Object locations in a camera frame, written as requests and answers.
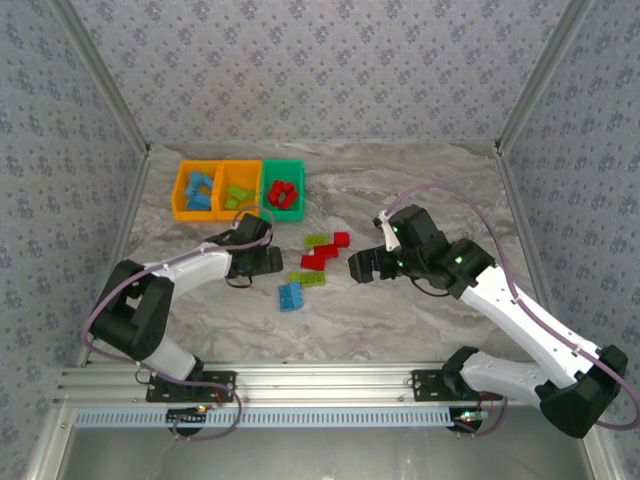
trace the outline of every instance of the orange bin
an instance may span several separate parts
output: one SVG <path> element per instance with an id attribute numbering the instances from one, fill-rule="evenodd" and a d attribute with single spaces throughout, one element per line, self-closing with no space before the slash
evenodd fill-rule
<path id="1" fill-rule="evenodd" d="M 215 211 L 219 221 L 230 222 L 236 216 L 238 210 L 247 205 L 260 204 L 260 186 L 262 184 L 262 160 L 221 160 L 218 167 L 218 173 L 213 185 L 213 197 L 211 198 L 211 206 Z M 253 190 L 254 196 L 248 198 L 238 205 L 237 210 L 227 210 L 224 204 L 229 198 L 227 189 L 231 185 L 236 185 L 245 190 Z M 255 216 L 259 215 L 259 211 L 247 210 Z"/>
<path id="2" fill-rule="evenodd" d="M 171 209 L 176 222 L 217 222 L 220 221 L 214 207 L 214 192 L 218 184 L 220 173 L 219 160 L 183 160 L 178 168 L 176 183 L 171 194 Z M 196 212 L 187 210 L 188 198 L 185 195 L 187 185 L 189 185 L 189 174 L 193 172 L 209 175 L 213 178 L 213 191 L 211 192 L 211 210 L 206 212 Z"/>

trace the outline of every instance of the marble surface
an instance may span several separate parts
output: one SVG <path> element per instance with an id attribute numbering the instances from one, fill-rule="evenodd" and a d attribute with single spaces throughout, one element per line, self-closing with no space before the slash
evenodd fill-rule
<path id="1" fill-rule="evenodd" d="M 173 220 L 170 195 L 182 158 L 302 158 L 307 170 L 305 221 L 278 224 L 273 244 L 283 272 L 255 278 L 247 290 L 225 282 L 201 286 L 172 305 L 168 333 L 204 360 L 445 360 L 462 345 L 493 355 L 527 355 L 488 319 L 452 298 L 431 298 L 408 279 L 356 284 L 348 257 L 381 243 L 371 223 L 381 207 L 418 183 L 453 184 L 497 225 L 520 286 L 532 292 L 513 218 L 493 158 L 469 148 L 428 143 L 244 144 L 153 147 L 150 171 L 126 255 L 138 262 L 189 250 L 228 224 Z M 418 194 L 449 240 L 469 237 L 495 255 L 475 214 L 446 192 Z M 330 261 L 327 285 L 304 290 L 302 310 L 281 313 L 278 285 L 299 270 L 303 238 L 347 230 L 348 252 Z"/>

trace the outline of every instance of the wall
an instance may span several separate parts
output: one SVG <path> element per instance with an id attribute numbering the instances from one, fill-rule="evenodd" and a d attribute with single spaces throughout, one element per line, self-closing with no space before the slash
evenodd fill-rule
<path id="1" fill-rule="evenodd" d="M 0 478 L 18 479 L 138 160 L 46 1 L 3 0 L 0 18 Z"/>
<path id="2" fill-rule="evenodd" d="M 76 0 L 152 143 L 491 140 L 566 0 Z"/>
<path id="3" fill-rule="evenodd" d="M 509 154 L 560 317 L 621 347 L 636 390 L 639 119 L 640 5 L 597 2 Z M 627 410 L 625 398 L 617 420 Z M 617 437 L 640 478 L 640 430 Z"/>

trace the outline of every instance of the green lego brick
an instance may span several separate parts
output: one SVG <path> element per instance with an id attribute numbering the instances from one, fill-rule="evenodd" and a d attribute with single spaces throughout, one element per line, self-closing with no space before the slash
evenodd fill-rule
<path id="1" fill-rule="evenodd" d="M 329 235 L 321 233 L 304 237 L 304 248 L 311 249 L 317 245 L 329 245 Z"/>
<path id="2" fill-rule="evenodd" d="M 302 283 L 300 281 L 300 276 L 301 275 L 302 275 L 302 273 L 300 273 L 300 272 L 289 272 L 289 275 L 288 275 L 289 283 L 291 283 L 291 282 Z"/>
<path id="3" fill-rule="evenodd" d="M 300 285 L 303 287 L 322 287 L 326 283 L 324 272 L 310 272 L 300 275 Z"/>
<path id="4" fill-rule="evenodd" d="M 224 208 L 227 210 L 235 210 L 238 208 L 238 201 L 235 198 L 229 197 L 224 204 Z"/>
<path id="5" fill-rule="evenodd" d="M 249 191 L 237 185 L 229 186 L 229 188 L 227 188 L 227 193 L 241 202 L 244 202 L 247 198 L 249 198 Z"/>

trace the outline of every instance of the green bin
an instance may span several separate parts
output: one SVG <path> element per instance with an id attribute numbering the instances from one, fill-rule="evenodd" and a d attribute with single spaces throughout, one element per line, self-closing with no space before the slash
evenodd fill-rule
<path id="1" fill-rule="evenodd" d="M 276 180 L 293 183 L 298 198 L 288 210 L 280 210 L 269 203 L 269 190 Z M 276 222 L 301 222 L 304 220 L 304 162 L 285 158 L 267 158 L 262 162 L 262 191 L 260 205 L 273 212 Z M 269 220 L 265 212 L 262 218 Z"/>

